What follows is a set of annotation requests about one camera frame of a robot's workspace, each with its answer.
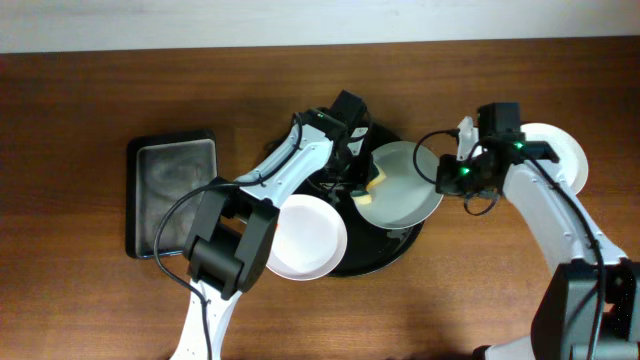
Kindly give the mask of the green yellow sponge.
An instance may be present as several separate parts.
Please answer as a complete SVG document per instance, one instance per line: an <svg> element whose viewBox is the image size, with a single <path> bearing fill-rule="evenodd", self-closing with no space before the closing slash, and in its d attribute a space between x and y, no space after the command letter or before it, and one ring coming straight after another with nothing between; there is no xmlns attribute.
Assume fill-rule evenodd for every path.
<svg viewBox="0 0 640 360"><path fill-rule="evenodd" d="M370 166L366 184L364 186L360 186L355 190L350 192L350 197L354 201L356 205L368 205L373 201L373 196L371 191L379 186L382 182L386 180L386 173L381 169L381 167L373 163Z"/></svg>

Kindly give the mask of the white plate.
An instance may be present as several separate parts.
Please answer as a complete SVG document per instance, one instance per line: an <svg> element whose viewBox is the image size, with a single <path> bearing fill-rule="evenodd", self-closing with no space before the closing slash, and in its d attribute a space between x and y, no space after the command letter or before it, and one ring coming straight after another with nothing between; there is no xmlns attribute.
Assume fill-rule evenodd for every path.
<svg viewBox="0 0 640 360"><path fill-rule="evenodd" d="M267 268L288 280L319 279L341 262L347 243L336 209L320 198L294 194L280 208Z"/></svg>
<svg viewBox="0 0 640 360"><path fill-rule="evenodd" d="M565 178L575 194L581 192L589 175L589 164L581 145L569 133L554 125L528 123L521 126L528 141L546 141L560 159Z"/></svg>
<svg viewBox="0 0 640 360"><path fill-rule="evenodd" d="M372 152L374 163L386 173L386 180L374 188L373 201L356 205L370 224L384 229L412 227L429 217L443 196L416 170L413 154L416 143L396 141Z"/></svg>

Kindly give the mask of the white plate bottom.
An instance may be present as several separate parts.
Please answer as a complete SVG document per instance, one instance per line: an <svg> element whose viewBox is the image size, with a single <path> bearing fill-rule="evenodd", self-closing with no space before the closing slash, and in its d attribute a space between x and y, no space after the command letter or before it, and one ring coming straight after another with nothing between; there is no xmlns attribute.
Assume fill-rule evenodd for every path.
<svg viewBox="0 0 640 360"><path fill-rule="evenodd" d="M341 262L347 243L336 209L320 198L294 194L280 208L267 268L288 280L319 279Z"/></svg>

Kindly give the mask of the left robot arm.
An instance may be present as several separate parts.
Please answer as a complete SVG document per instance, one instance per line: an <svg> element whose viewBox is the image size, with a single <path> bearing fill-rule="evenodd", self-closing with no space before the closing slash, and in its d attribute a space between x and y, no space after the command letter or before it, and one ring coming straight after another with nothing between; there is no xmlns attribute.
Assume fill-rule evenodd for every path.
<svg viewBox="0 0 640 360"><path fill-rule="evenodd" d="M217 177L181 197L163 216L200 199L183 245L189 278L167 275L190 292L175 359L218 359L231 315L241 295L264 272L280 208L308 178L338 184L354 156L356 130L371 128L364 100L346 90L328 108L292 116L292 128L261 164L234 181Z"/></svg>

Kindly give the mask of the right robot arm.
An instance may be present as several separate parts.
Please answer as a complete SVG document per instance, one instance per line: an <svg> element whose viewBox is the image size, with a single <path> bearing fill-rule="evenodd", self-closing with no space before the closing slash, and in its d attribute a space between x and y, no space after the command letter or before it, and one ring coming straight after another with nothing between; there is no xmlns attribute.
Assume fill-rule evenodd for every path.
<svg viewBox="0 0 640 360"><path fill-rule="evenodd" d="M451 130L436 190L465 201L501 196L525 220L553 276L528 335L474 350L476 359L639 357L639 265L596 225L546 141L527 139L516 103L478 108Z"/></svg>

